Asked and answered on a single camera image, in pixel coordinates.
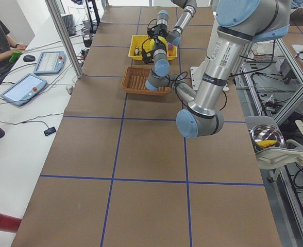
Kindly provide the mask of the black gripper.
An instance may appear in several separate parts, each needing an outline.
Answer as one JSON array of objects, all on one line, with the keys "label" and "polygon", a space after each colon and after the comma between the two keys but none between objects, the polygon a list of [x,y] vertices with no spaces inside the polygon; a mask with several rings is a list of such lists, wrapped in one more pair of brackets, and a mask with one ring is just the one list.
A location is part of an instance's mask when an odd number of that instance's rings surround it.
[{"label": "black gripper", "polygon": [[153,27],[147,28],[147,35],[149,38],[155,37],[155,36],[161,36],[166,39],[168,34],[167,31],[167,25],[166,24],[157,24]]}]

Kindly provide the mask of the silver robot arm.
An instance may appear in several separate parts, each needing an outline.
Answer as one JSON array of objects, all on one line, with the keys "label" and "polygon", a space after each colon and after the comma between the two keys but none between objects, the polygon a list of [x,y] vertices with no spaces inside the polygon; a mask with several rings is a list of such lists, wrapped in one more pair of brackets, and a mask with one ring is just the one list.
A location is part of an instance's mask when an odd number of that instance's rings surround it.
[{"label": "silver robot arm", "polygon": [[289,31],[290,12],[291,1],[219,1],[212,32],[217,41],[213,48],[208,48],[210,58],[202,67],[197,91],[181,76],[169,74],[164,44],[156,43],[154,67],[145,86],[151,91],[171,87],[186,104],[186,109],[179,111],[176,117],[182,136],[195,138],[221,130],[224,119],[215,105],[243,46],[284,37]]},{"label": "silver robot arm", "polygon": [[160,10],[157,15],[156,24],[147,29],[147,34],[150,38],[161,36],[165,38],[167,42],[173,44],[174,46],[178,46],[180,44],[184,28],[196,13],[197,3],[194,0],[172,1],[172,3],[184,9],[184,12],[180,16],[173,30],[168,31],[167,29],[169,19],[168,12],[166,10]]}]

